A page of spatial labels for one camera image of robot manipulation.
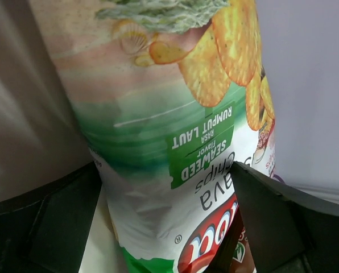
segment registered trademark symbol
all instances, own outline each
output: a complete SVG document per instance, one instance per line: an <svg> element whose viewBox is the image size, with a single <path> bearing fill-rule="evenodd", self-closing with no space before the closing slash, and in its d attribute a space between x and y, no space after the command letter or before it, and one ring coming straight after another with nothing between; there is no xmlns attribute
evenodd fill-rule
<svg viewBox="0 0 339 273"><path fill-rule="evenodd" d="M175 243L178 244L182 241L182 235L177 235L175 238Z"/></svg>

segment chip bag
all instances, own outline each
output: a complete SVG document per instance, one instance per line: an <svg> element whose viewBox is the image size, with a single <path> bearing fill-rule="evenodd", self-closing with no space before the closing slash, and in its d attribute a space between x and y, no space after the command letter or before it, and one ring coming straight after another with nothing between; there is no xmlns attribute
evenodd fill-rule
<svg viewBox="0 0 339 273"><path fill-rule="evenodd" d="M203 272L237 210L232 162L274 172L255 1L30 4L129 272Z"/></svg>
<svg viewBox="0 0 339 273"><path fill-rule="evenodd" d="M257 273L244 229L235 248L229 273Z"/></svg>

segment red logo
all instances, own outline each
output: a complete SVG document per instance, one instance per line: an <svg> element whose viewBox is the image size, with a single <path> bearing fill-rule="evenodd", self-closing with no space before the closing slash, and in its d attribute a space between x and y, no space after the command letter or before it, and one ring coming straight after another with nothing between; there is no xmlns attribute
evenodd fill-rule
<svg viewBox="0 0 339 273"><path fill-rule="evenodd" d="M266 131L265 129L259 131L257 150L267 147L268 141L271 141L271 144L270 144L271 148L274 147L274 138L273 140L270 140L270 135L274 131L274 126L275 126L275 120L272 121L272 125L269 131Z"/></svg>
<svg viewBox="0 0 339 273"><path fill-rule="evenodd" d="M203 220L182 250L179 273L201 273L206 269L224 239L237 208L238 203L233 194Z"/></svg>

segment yellow chip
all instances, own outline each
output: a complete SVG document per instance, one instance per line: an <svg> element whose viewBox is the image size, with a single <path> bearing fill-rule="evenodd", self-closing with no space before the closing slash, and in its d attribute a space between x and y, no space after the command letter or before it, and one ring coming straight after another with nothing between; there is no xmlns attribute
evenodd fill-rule
<svg viewBox="0 0 339 273"><path fill-rule="evenodd" d="M260 106L259 106L259 127L262 128L263 125L267 122L268 113L266 108L264 107L262 98L260 99Z"/></svg>
<svg viewBox="0 0 339 273"><path fill-rule="evenodd" d="M249 127L258 131L262 126L259 121L261 103L261 76L256 73L245 90L245 107Z"/></svg>
<svg viewBox="0 0 339 273"><path fill-rule="evenodd" d="M158 32L155 32L155 33L153 34L153 37L152 37L152 42L157 41L157 40L158 40L158 37L159 37L159 33L158 33Z"/></svg>
<svg viewBox="0 0 339 273"><path fill-rule="evenodd" d="M261 97L264 102L264 106L267 109L270 118L274 119L274 108L272 103L272 97L270 92L270 86L268 85L267 76L265 76L261 83Z"/></svg>
<svg viewBox="0 0 339 273"><path fill-rule="evenodd" d="M135 57L134 63L139 67L149 67L150 65L154 65L154 62L148 53Z"/></svg>
<svg viewBox="0 0 339 273"><path fill-rule="evenodd" d="M273 118L271 118L269 115L267 115L267 126L264 128L265 131L270 132L272 125L273 125Z"/></svg>
<svg viewBox="0 0 339 273"><path fill-rule="evenodd" d="M231 81L220 63L211 27L179 62L179 68L187 87L202 106L218 105L229 90Z"/></svg>
<svg viewBox="0 0 339 273"><path fill-rule="evenodd" d="M157 41L151 43L149 54L155 64L172 64L183 59L187 52L175 45L168 45L165 42Z"/></svg>
<svg viewBox="0 0 339 273"><path fill-rule="evenodd" d="M262 41L254 0L230 0L213 18L221 64L240 86L249 84L262 62Z"/></svg>

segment gray surface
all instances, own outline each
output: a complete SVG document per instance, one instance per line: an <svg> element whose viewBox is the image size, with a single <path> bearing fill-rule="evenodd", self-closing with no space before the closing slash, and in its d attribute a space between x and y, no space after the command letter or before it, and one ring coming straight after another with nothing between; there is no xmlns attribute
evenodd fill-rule
<svg viewBox="0 0 339 273"><path fill-rule="evenodd" d="M91 160L25 0L0 1L0 201Z"/></svg>
<svg viewBox="0 0 339 273"><path fill-rule="evenodd" d="M339 195L339 1L258 0L276 172Z"/></svg>

